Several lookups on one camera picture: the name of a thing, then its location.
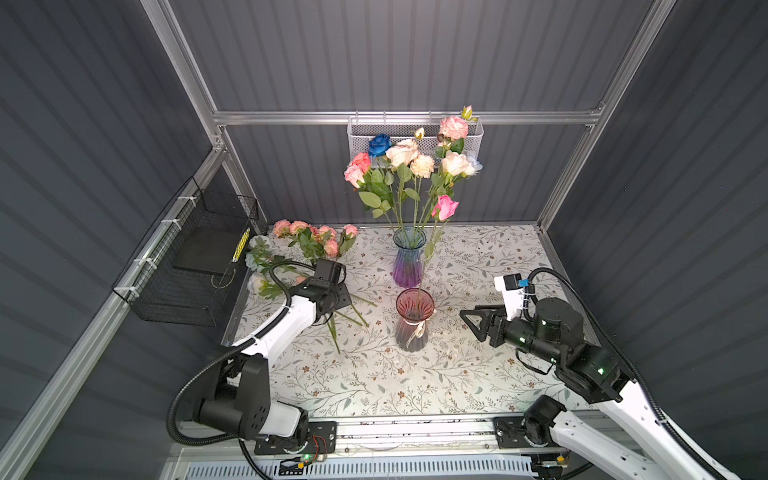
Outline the red glass vase with ribbon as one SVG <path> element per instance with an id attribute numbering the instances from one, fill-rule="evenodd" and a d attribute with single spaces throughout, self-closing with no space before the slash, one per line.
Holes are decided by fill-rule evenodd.
<path id="1" fill-rule="evenodd" d="M 398 295 L 395 306 L 399 315 L 395 333 L 397 345 L 406 352 L 422 350 L 429 340 L 434 299 L 423 289 L 410 288 Z"/>

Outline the blue purple glass vase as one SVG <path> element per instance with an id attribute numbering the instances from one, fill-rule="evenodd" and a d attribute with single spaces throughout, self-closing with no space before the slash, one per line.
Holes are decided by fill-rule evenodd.
<path id="1" fill-rule="evenodd" d="M 424 276 L 422 252 L 427 237 L 422 229 L 401 228 L 393 236 L 397 254 L 392 270 L 395 283 L 405 289 L 418 287 Z"/>

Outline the light pink rose stem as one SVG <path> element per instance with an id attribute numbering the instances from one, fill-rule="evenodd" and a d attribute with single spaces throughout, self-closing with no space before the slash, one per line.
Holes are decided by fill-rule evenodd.
<path id="1" fill-rule="evenodd" d="M 344 179 L 357 191 L 364 209 L 374 219 L 385 219 L 393 234 L 402 227 L 394 208 L 393 188 L 386 183 L 381 169 L 351 164 L 344 172 Z"/>

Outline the magenta rose stem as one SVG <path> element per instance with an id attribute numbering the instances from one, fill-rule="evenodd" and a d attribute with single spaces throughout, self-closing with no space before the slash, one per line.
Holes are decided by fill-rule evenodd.
<path id="1" fill-rule="evenodd" d="M 453 200 L 452 197 L 447 194 L 430 197 L 423 220 L 424 225 L 426 225 L 429 220 L 431 220 L 433 224 L 424 250 L 426 263 L 433 257 L 437 243 L 443 235 L 445 226 L 455 215 L 458 206 L 459 202 Z"/>

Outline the blue rose stem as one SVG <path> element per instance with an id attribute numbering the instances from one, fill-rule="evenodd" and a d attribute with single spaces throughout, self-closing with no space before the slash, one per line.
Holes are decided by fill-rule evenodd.
<path id="1" fill-rule="evenodd" d="M 385 157 L 391 146 L 392 140 L 389 135 L 378 134 L 368 142 L 368 156 L 371 159 L 379 159 Z"/>

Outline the white rose stem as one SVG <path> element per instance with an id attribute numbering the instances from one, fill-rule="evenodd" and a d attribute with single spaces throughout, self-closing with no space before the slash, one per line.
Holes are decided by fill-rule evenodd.
<path id="1" fill-rule="evenodd" d="M 466 177 L 473 177 L 477 175 L 483 169 L 482 164 L 477 160 L 474 155 L 466 155 L 466 164 L 463 170 L 463 175 Z"/>

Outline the pale pink rose stem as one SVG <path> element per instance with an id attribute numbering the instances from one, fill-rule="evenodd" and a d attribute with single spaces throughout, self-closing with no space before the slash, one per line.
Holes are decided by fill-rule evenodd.
<path id="1" fill-rule="evenodd" d="M 418 216 L 417 225 L 424 227 L 424 213 L 429 203 L 431 196 L 450 195 L 453 200 L 455 199 L 455 187 L 463 181 L 468 180 L 471 177 L 463 175 L 463 170 L 466 164 L 466 155 L 464 153 L 456 153 L 449 151 L 444 158 L 441 159 L 440 165 L 436 172 L 433 172 L 429 178 L 430 188 L 427 193 L 427 201 L 422 213 Z"/>

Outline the pink cream peony spray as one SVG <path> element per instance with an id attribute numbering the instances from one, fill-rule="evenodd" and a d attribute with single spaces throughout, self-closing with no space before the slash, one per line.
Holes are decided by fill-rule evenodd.
<path id="1" fill-rule="evenodd" d="M 478 118 L 473 115 L 472 106 L 465 106 L 459 115 L 451 115 L 440 121 L 438 147 L 435 150 L 439 165 L 449 151 L 476 157 L 475 154 L 468 152 L 466 141 L 470 135 L 470 123 L 477 120 Z"/>

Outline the pink red rose stem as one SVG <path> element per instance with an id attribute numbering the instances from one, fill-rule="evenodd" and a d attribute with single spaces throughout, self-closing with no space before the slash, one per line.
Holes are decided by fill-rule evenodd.
<path id="1" fill-rule="evenodd" d="M 405 200 L 405 193 L 403 190 L 406 186 L 407 180 L 403 180 L 399 175 L 399 171 L 397 169 L 393 169 L 391 167 L 391 163 L 384 157 L 377 160 L 382 160 L 383 163 L 375 166 L 373 159 L 368 156 L 368 153 L 361 152 L 350 161 L 348 166 L 351 164 L 361 164 L 364 168 L 371 167 L 382 170 L 382 174 L 384 175 L 386 183 L 391 185 L 393 188 L 395 201 L 394 208 L 395 212 L 398 214 L 399 219 L 401 220 L 401 228 L 405 228 L 405 222 L 403 220 L 403 202 Z"/>

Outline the white peony spray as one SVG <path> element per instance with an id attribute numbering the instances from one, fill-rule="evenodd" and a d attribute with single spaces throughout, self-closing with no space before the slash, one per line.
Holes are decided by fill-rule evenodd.
<path id="1" fill-rule="evenodd" d="M 435 160 L 423 147 L 426 130 L 419 126 L 408 138 L 402 138 L 392 143 L 384 157 L 391 163 L 393 169 L 399 171 L 403 180 L 407 180 L 403 190 L 403 220 L 405 228 L 418 229 L 418 216 L 423 210 L 423 182 L 429 180 L 435 171 Z"/>

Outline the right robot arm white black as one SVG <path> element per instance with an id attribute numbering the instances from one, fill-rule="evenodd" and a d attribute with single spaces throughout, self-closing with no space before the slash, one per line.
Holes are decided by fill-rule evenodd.
<path id="1" fill-rule="evenodd" d="M 641 448 L 635 454 L 584 424 L 561 402 L 540 396 L 521 427 L 534 447 L 555 443 L 620 479 L 733 479 L 687 434 L 655 410 L 638 375 L 622 369 L 615 355 L 583 337 L 583 318 L 567 302 L 545 298 L 525 319 L 519 303 L 477 306 L 461 319 L 481 342 L 509 344 L 550 366 L 566 388 L 612 419 Z"/>

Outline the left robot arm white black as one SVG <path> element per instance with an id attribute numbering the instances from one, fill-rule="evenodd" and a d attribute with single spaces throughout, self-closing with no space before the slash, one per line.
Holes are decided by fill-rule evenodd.
<path id="1" fill-rule="evenodd" d="M 307 411 L 273 398 L 270 373 L 305 330 L 329 322 L 336 311 L 352 304 L 345 284 L 347 269 L 335 260 L 320 259 L 312 265 L 283 260 L 270 265 L 267 273 L 283 293 L 283 305 L 189 382 L 202 387 L 194 401 L 194 422 L 218 433 L 188 437 L 169 416 L 167 428 L 176 442 L 205 446 L 269 439 L 296 451 L 308 441 Z"/>

